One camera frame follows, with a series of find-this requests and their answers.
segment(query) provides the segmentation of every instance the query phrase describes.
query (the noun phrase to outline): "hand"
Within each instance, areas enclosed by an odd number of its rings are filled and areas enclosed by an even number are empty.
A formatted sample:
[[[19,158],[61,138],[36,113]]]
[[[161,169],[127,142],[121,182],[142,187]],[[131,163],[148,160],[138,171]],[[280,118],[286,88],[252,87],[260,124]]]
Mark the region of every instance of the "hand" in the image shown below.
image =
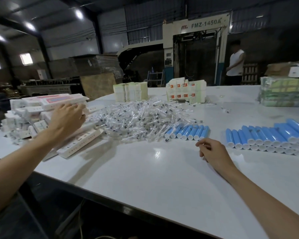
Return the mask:
[[[61,105],[54,110],[51,122],[48,128],[44,131],[50,136],[50,139],[54,140],[54,142],[63,142],[85,122],[85,115],[82,115],[84,108],[85,105],[83,104]]]
[[[231,160],[225,146],[219,141],[204,138],[196,143],[199,156],[205,157],[208,163],[223,177],[226,173],[239,171]]]

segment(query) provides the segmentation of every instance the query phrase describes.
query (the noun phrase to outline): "white machine frame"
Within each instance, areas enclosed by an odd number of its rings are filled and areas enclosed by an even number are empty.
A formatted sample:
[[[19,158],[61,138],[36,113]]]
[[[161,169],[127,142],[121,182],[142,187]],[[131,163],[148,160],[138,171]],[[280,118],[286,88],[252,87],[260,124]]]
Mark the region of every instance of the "white machine frame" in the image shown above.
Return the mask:
[[[164,48],[164,61],[165,67],[174,67],[174,42],[173,36],[199,32],[205,30],[219,30],[217,34],[217,44],[216,44],[216,69],[215,69],[215,80],[214,83],[220,83],[220,76],[223,70],[227,35],[229,31],[230,14],[220,14],[195,20],[180,20],[175,21],[170,24],[163,24],[163,48]]]

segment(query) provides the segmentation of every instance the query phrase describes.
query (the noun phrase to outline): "industrial machine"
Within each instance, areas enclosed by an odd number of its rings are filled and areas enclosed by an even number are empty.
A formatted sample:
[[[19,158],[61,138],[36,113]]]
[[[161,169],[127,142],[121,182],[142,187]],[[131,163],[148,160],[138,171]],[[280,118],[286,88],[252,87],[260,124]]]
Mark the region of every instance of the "industrial machine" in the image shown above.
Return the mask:
[[[138,55],[151,51],[151,47],[161,49],[163,43],[166,83],[173,78],[186,77],[204,79],[207,85],[220,85],[229,23],[230,14],[164,22],[163,40],[124,47],[117,53],[120,65],[124,64],[124,70]]]

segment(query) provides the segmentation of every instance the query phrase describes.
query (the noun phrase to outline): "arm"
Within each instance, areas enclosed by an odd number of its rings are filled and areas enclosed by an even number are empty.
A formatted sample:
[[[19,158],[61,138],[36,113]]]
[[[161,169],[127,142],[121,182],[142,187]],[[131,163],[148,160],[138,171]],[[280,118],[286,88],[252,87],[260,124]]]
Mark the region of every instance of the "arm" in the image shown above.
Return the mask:
[[[299,239],[299,215],[259,188],[241,173],[224,145],[205,138],[196,143],[200,157],[226,179],[257,218],[270,239]]]
[[[52,148],[63,142],[85,121],[84,105],[57,108],[47,129],[28,144],[0,159],[0,210]]]
[[[234,67],[236,67],[237,65],[239,65],[241,62],[243,62],[243,61],[245,60],[245,58],[246,58],[246,54],[245,54],[245,53],[242,53],[242,54],[239,56],[238,61],[237,61],[235,64],[233,64],[232,66],[229,66],[229,67],[226,69],[226,71],[229,71],[229,70],[231,70],[232,68],[234,68]]]

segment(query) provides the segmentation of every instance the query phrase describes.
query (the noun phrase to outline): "clear plastic wrapper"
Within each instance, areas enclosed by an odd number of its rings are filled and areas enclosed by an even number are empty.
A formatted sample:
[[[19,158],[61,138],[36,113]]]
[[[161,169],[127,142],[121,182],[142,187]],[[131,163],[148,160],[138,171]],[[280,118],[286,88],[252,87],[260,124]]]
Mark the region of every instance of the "clear plastic wrapper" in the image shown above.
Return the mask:
[[[197,124],[196,119],[184,112],[182,104],[161,100],[128,102],[110,105],[92,113],[88,122],[104,129],[102,136],[133,142],[159,141],[171,128]]]

